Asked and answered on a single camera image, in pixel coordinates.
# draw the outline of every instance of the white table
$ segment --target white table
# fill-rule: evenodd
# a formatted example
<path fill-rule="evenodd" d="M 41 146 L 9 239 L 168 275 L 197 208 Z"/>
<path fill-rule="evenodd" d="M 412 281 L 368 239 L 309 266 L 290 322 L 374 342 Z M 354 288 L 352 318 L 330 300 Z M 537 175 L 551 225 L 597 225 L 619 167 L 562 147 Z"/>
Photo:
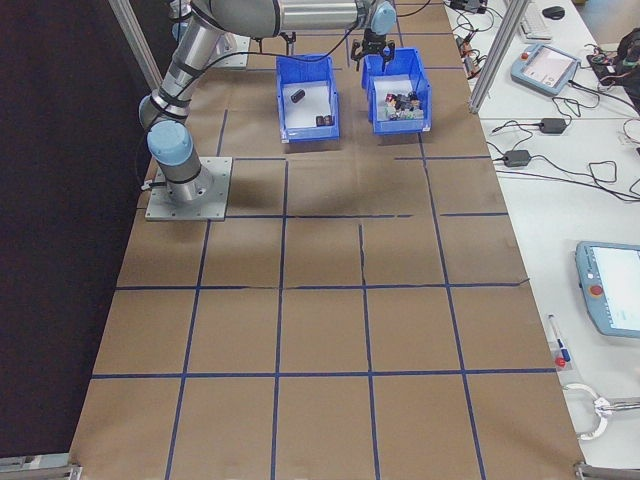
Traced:
<path fill-rule="evenodd" d="M 547 20 L 554 35 L 551 45 L 581 58 L 592 52 L 584 45 L 595 43 L 594 39 L 570 0 L 536 0 L 536 3 L 541 8 L 561 5 L 566 10 L 564 19 Z M 490 2 L 490 6 L 500 12 L 505 10 L 502 0 Z M 448 14 L 455 26 L 457 14 L 451 11 Z M 476 27 L 490 24 L 486 15 L 469 18 Z M 471 42 L 472 47 L 488 53 L 496 32 L 497 25 L 488 32 L 478 33 Z M 543 117 L 559 116 L 548 97 L 510 79 L 511 63 L 525 47 L 520 37 L 514 39 L 490 96 L 480 109 L 487 140 L 503 151 L 526 135 L 517 128 L 492 134 L 496 126 L 510 119 L 535 123 Z M 580 70 L 575 79 L 591 88 L 597 85 L 590 70 Z M 616 87 L 612 92 L 628 100 L 622 88 Z M 569 87 L 561 95 L 588 105 L 593 104 L 595 98 Z M 638 145 L 629 142 L 622 133 L 624 120 L 633 116 L 636 115 L 629 107 L 603 97 L 598 109 L 585 110 L 582 118 L 575 119 L 563 135 L 536 132 L 519 148 L 529 150 L 532 155 L 545 155 L 574 171 L 586 172 L 589 162 L 614 160 L 619 168 L 616 189 L 626 192 L 629 185 L 640 178 L 640 155 L 635 148 Z M 492 153 L 494 158 L 500 156 L 493 149 Z M 501 164 L 496 168 L 505 169 Z M 542 160 L 534 160 L 522 171 L 568 178 Z M 549 339 L 552 332 L 546 315 L 553 313 L 577 373 L 585 383 L 605 397 L 639 397 L 640 341 L 606 337 L 596 331 L 578 288 L 573 255 L 581 240 L 640 244 L 640 204 L 624 204 L 603 192 L 567 183 L 498 176 Z M 561 381 L 566 380 L 562 374 L 560 377 Z M 576 430 L 590 430 L 596 420 L 589 399 L 576 393 L 567 393 L 565 398 Z M 580 444 L 585 460 L 593 466 L 640 468 L 640 411 L 614 414 L 602 437 Z"/>

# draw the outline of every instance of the brown paper floor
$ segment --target brown paper floor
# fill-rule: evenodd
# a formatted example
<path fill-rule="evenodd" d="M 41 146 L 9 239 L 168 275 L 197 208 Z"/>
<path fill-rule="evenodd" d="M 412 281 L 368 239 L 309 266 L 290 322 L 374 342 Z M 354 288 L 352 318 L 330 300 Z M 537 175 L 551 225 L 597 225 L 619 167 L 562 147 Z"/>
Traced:
<path fill-rule="evenodd" d="M 573 478 L 443 5 L 395 39 L 427 67 L 429 133 L 371 133 L 348 47 L 339 142 L 280 143 L 272 58 L 203 79 L 189 126 L 201 154 L 236 159 L 229 217 L 147 223 L 141 198 L 72 448 L 88 480 Z"/>

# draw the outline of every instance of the keyboard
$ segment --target keyboard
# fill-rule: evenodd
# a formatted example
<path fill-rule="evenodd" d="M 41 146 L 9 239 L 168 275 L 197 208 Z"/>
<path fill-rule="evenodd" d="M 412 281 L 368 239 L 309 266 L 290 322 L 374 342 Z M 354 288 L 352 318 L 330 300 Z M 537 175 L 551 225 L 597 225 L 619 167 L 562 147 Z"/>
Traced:
<path fill-rule="evenodd" d="M 520 34 L 525 43 L 549 43 L 553 40 L 551 31 L 533 0 L 529 2 L 524 17 L 520 20 Z"/>

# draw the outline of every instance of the computer mouse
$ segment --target computer mouse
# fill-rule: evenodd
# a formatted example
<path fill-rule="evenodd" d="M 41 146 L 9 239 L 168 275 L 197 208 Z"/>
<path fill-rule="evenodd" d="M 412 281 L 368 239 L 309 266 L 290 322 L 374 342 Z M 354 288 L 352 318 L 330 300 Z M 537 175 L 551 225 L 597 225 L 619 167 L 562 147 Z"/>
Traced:
<path fill-rule="evenodd" d="M 559 6 L 545 8 L 542 10 L 542 15 L 550 18 L 551 20 L 560 20 L 564 17 L 564 8 Z"/>

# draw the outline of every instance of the screen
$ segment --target screen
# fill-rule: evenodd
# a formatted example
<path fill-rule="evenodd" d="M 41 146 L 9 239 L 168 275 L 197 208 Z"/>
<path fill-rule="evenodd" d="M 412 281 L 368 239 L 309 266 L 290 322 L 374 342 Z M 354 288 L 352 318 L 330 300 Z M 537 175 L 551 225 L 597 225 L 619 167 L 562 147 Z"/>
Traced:
<path fill-rule="evenodd" d="M 538 83 L 556 87 L 574 60 L 566 55 L 542 47 L 538 54 L 525 66 L 522 73 Z"/>
<path fill-rule="evenodd" d="M 593 247 L 611 327 L 640 330 L 640 251 Z"/>

